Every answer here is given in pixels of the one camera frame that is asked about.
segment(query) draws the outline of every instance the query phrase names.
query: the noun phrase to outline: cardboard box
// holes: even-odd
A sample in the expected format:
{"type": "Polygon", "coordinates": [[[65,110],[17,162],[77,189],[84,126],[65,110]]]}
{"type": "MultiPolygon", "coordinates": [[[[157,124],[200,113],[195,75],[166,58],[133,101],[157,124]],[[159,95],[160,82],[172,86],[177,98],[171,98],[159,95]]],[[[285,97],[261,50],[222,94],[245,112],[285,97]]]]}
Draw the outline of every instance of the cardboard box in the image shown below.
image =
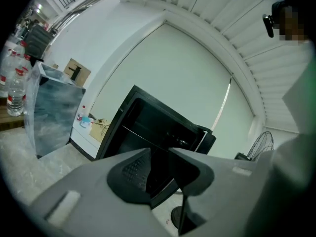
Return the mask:
{"type": "Polygon", "coordinates": [[[74,59],[70,59],[70,61],[68,62],[67,66],[64,69],[64,72],[69,75],[69,77],[71,78],[71,76],[73,75],[74,71],[72,71],[71,69],[75,70],[76,68],[80,67],[80,72],[77,75],[76,79],[75,79],[75,83],[77,86],[83,87],[85,81],[87,80],[87,78],[89,77],[91,71],[89,69],[87,69],[85,66],[83,66],[82,64],[80,64],[79,62],[77,62],[74,59]]]}
{"type": "Polygon", "coordinates": [[[92,124],[90,136],[95,138],[97,141],[102,142],[106,132],[109,129],[111,122],[105,119],[98,119],[92,124]]]}

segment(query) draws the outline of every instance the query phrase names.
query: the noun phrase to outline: red bottle cap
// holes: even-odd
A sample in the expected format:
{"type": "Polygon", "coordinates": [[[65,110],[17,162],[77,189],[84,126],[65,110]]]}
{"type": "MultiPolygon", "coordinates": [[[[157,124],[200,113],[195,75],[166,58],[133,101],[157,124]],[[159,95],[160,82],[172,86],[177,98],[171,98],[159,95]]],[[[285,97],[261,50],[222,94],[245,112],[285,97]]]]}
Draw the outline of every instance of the red bottle cap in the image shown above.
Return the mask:
{"type": "Polygon", "coordinates": [[[20,70],[20,69],[15,69],[16,73],[20,76],[23,75],[23,70],[20,70]]]}
{"type": "Polygon", "coordinates": [[[26,47],[26,42],[21,40],[20,45],[23,46],[23,47],[26,47]]]}

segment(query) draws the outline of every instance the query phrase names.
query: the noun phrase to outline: black camera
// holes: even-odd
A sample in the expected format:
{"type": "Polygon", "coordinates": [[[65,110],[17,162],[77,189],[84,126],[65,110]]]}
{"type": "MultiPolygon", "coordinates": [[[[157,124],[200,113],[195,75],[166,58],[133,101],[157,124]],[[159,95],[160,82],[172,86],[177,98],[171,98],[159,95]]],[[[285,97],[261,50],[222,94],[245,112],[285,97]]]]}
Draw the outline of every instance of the black camera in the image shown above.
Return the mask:
{"type": "Polygon", "coordinates": [[[262,20],[265,24],[269,37],[274,37],[273,28],[276,27],[276,24],[279,24],[280,12],[284,7],[287,6],[288,4],[285,1],[275,2],[271,7],[272,15],[262,15],[262,20]]]}

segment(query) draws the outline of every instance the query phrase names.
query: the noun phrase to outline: plastic water bottle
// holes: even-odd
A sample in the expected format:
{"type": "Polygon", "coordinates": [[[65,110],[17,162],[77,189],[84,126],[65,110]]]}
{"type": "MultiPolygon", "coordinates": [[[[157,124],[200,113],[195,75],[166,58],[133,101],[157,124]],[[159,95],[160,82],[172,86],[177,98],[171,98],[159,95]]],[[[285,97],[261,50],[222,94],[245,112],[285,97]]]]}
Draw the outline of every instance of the plastic water bottle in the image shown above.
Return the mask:
{"type": "Polygon", "coordinates": [[[23,58],[23,56],[25,54],[25,47],[26,47],[26,42],[21,40],[20,44],[17,45],[16,48],[14,49],[14,51],[16,52],[16,55],[23,58]]]}
{"type": "Polygon", "coordinates": [[[10,56],[12,53],[12,49],[4,50],[1,52],[1,64],[3,63],[4,59],[8,56],[10,56]]]}
{"type": "Polygon", "coordinates": [[[29,80],[29,78],[30,78],[30,71],[27,69],[27,68],[25,68],[25,67],[22,67],[22,70],[23,70],[23,73],[24,73],[24,81],[28,81],[29,80]]]}
{"type": "Polygon", "coordinates": [[[77,120],[81,121],[84,114],[85,114],[85,106],[83,105],[81,111],[79,111],[77,114],[77,120]]]}
{"type": "Polygon", "coordinates": [[[32,65],[31,65],[31,62],[30,62],[30,56],[29,55],[25,55],[24,54],[24,57],[19,59],[18,69],[22,69],[22,68],[26,68],[28,71],[31,71],[32,65]]]}
{"type": "Polygon", "coordinates": [[[23,100],[25,96],[24,73],[20,69],[15,69],[16,73],[12,79],[8,99],[6,102],[7,112],[10,116],[17,117],[23,112],[23,100]]]}
{"type": "Polygon", "coordinates": [[[11,78],[14,75],[14,68],[16,65],[16,53],[12,51],[11,55],[6,57],[0,69],[0,96],[7,97],[8,87],[11,78]]]}

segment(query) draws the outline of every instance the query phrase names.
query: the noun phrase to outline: bottle label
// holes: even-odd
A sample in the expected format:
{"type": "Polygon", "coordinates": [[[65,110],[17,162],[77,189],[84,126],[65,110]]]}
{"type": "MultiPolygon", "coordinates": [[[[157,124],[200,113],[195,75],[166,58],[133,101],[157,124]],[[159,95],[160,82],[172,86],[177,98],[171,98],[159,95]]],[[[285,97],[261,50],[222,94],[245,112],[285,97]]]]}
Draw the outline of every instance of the bottle label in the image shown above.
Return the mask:
{"type": "Polygon", "coordinates": [[[81,115],[81,113],[78,113],[78,115],[77,115],[77,120],[78,120],[78,121],[81,121],[81,120],[82,120],[82,115],[81,115]]]}
{"type": "Polygon", "coordinates": [[[8,95],[7,104],[12,104],[12,97],[10,95],[8,95]]]}
{"type": "Polygon", "coordinates": [[[3,75],[0,76],[0,84],[1,85],[5,85],[5,80],[6,80],[6,77],[4,77],[3,75]]]}

